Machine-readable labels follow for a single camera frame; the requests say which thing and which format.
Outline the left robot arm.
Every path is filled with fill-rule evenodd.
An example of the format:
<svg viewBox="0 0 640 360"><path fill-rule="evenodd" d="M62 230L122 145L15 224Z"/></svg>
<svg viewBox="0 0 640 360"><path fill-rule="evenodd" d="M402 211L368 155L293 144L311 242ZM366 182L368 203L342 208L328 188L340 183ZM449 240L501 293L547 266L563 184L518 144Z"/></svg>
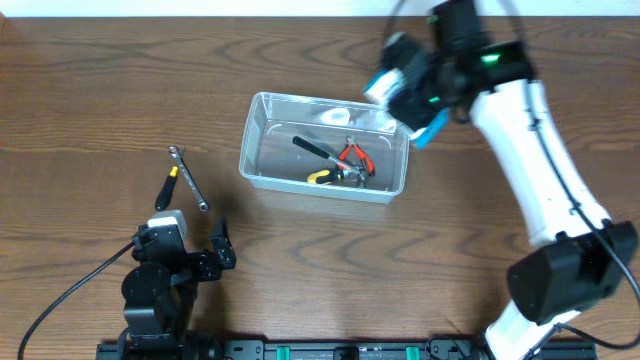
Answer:
<svg viewBox="0 0 640 360"><path fill-rule="evenodd" d="M125 277L127 328L117 342L118 359L222 359L220 342L188 330L198 285L218 281L236 266L227 218L208 235L209 249L185 249L187 225L179 210L158 212L132 236L139 265Z"/></svg>

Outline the yellow black stubby screwdriver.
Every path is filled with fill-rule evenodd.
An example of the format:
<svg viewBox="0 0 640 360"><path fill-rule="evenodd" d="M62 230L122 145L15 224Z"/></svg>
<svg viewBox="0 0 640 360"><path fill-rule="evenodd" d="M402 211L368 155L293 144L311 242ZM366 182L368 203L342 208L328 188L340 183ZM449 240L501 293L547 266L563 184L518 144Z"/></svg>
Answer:
<svg viewBox="0 0 640 360"><path fill-rule="evenodd" d="M311 173L307 177L307 182L311 184L326 185L331 183L340 183L350 173L340 167L334 169L322 169Z"/></svg>

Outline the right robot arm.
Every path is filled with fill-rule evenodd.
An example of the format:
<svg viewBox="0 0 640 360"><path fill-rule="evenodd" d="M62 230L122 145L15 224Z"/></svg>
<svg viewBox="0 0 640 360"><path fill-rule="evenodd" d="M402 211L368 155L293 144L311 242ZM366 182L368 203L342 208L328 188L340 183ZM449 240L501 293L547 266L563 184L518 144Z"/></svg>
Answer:
<svg viewBox="0 0 640 360"><path fill-rule="evenodd" d="M430 14L433 50L398 31L398 17L387 18L380 73L366 96L407 129L417 148L448 119L477 128L514 193L532 246L507 270L509 303L472 355L538 357L622 282L638 288L629 267L638 233L630 222L613 221L578 173L516 14L509 17L514 39L497 43L473 2L443 2Z"/></svg>

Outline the blue white cardboard box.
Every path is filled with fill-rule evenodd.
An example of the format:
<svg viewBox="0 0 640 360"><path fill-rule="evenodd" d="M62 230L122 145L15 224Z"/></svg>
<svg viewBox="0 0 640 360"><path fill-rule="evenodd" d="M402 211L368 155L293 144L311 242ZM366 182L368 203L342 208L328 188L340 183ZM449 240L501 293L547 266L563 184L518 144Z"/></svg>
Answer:
<svg viewBox="0 0 640 360"><path fill-rule="evenodd" d="M448 122L449 108L439 96L421 100L399 69L380 71L364 88L365 98L396 119L410 142L425 149Z"/></svg>

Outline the red handled pliers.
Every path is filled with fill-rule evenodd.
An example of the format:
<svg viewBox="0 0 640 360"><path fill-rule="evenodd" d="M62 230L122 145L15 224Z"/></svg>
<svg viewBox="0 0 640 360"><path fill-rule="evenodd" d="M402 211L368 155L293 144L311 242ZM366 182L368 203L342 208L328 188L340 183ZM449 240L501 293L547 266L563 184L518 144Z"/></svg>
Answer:
<svg viewBox="0 0 640 360"><path fill-rule="evenodd" d="M350 154L354 150L358 156L361 164L365 167L369 176L375 175L375 166L371 157L356 143L353 135L346 137L346 145L343 151L340 153L338 159L345 162Z"/></svg>

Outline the black handled hammer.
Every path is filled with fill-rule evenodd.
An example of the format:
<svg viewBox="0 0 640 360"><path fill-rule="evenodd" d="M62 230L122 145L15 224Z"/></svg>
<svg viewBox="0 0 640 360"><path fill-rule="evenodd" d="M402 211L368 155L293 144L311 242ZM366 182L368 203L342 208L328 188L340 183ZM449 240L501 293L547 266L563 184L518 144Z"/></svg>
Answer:
<svg viewBox="0 0 640 360"><path fill-rule="evenodd" d="M348 177L346 177L342 182L344 183L348 178L354 178L355 184L357 187L364 188L366 186L368 174L366 172L365 167L361 165L356 165L348 160L345 162L338 159L339 156L331 155L328 151L321 149L319 146L299 137L294 136L292 139L292 143L320 158L330 161L334 164L333 168L325 168L325 169L334 169L340 167L350 173Z"/></svg>

